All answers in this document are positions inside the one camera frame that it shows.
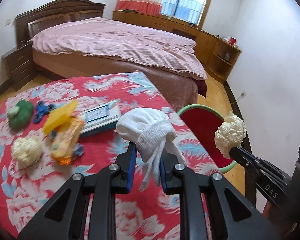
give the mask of red cup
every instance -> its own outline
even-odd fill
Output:
[[[229,41],[229,44],[233,46],[233,45],[235,44],[236,41],[237,41],[237,40],[236,40],[235,38],[232,38],[232,37],[231,37],[231,38],[230,38],[230,41]]]

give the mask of wooden headboard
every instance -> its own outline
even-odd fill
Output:
[[[17,46],[22,47],[37,32],[63,22],[102,17],[104,7],[104,3],[89,0],[55,0],[19,14],[15,19]],[[31,23],[31,36],[28,23]]]

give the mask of crumpled paper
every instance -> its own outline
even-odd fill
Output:
[[[19,137],[11,147],[12,159],[18,162],[21,169],[37,162],[41,154],[41,145],[36,136]]]
[[[240,146],[246,136],[244,121],[230,111],[229,116],[224,118],[224,122],[216,131],[214,141],[223,157],[230,159],[230,150],[233,147]]]

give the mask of brown bed skirt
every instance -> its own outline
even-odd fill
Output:
[[[158,68],[95,56],[78,54],[50,55],[37,50],[33,50],[33,59],[37,65],[65,78],[139,70],[151,80],[175,111],[180,110],[183,106],[197,103],[198,86],[194,80]],[[203,84],[206,91],[205,82],[200,81],[200,84],[201,86]]]

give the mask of wooden floor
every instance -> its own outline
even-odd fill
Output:
[[[28,84],[26,84],[23,88],[21,88],[19,92],[28,90],[30,88],[34,88],[36,86],[40,86],[46,83],[50,83],[51,80],[43,77],[41,75],[36,76],[33,80],[31,80]],[[227,116],[229,111],[232,110],[231,104],[226,96],[226,91],[221,83],[208,76],[206,80],[208,91],[207,97],[204,98],[201,95],[198,95],[198,104],[209,106],[219,113],[222,116]],[[2,102],[14,96],[17,93],[12,87],[8,88],[1,96],[0,96],[0,107]],[[245,194],[245,178],[244,178],[244,169],[240,165],[236,165],[231,171],[225,174],[225,177],[244,195]]]

